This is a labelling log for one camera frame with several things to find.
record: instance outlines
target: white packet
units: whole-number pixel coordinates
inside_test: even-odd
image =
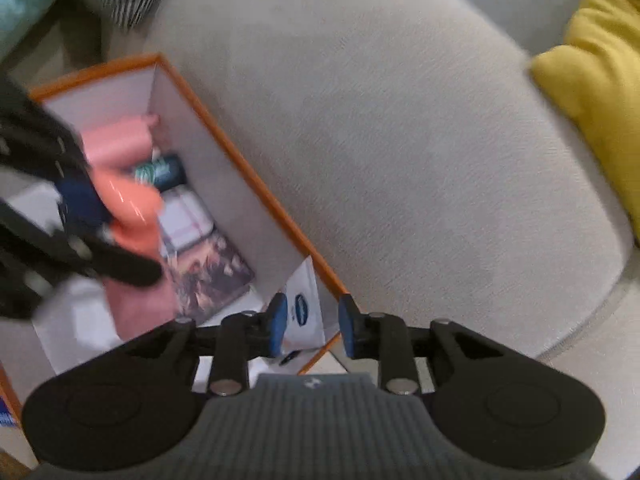
[[[325,345],[318,285],[311,256],[295,270],[282,289],[287,296],[287,329],[282,354]]]

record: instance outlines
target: storage box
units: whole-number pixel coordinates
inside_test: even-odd
[[[125,116],[159,115],[160,123],[153,133],[156,144],[180,155],[190,184],[255,271],[251,293],[221,314],[260,308],[310,255],[329,344],[319,351],[303,352],[275,371],[304,372],[320,358],[337,337],[337,296],[345,292],[344,286],[185,80],[161,55],[97,66],[37,89],[32,97],[76,130],[95,128]],[[37,220],[40,211],[52,207],[47,203],[52,199],[45,188],[43,184],[31,187],[30,195],[18,199],[16,206],[30,210],[30,217]],[[109,326],[112,322],[104,298],[96,295],[96,287],[99,284],[90,280],[71,280],[60,291],[63,301],[53,298],[47,302],[49,305],[38,312],[33,323],[0,322],[0,362],[20,402],[53,374],[120,343]],[[202,374],[205,379],[208,376],[206,365],[202,368],[198,372],[201,380]],[[257,368],[254,363],[252,374],[267,368],[267,363]],[[12,409],[19,412],[19,406]]]

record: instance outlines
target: yellow pillow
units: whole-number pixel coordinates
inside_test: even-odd
[[[640,0],[581,0],[564,43],[531,74],[582,131],[640,238]]]

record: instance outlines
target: ribbed plastic surface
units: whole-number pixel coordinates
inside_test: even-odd
[[[415,397],[377,389],[366,375],[263,375],[215,399],[190,434],[140,466],[108,473],[50,465],[30,480],[321,479],[602,480],[588,466],[540,473],[479,462],[445,440]]]

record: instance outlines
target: beige sofa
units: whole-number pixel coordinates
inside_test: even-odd
[[[594,464],[638,466],[628,220],[468,1],[162,0],[102,42],[168,56],[364,309],[450,317],[584,380],[608,413]]]

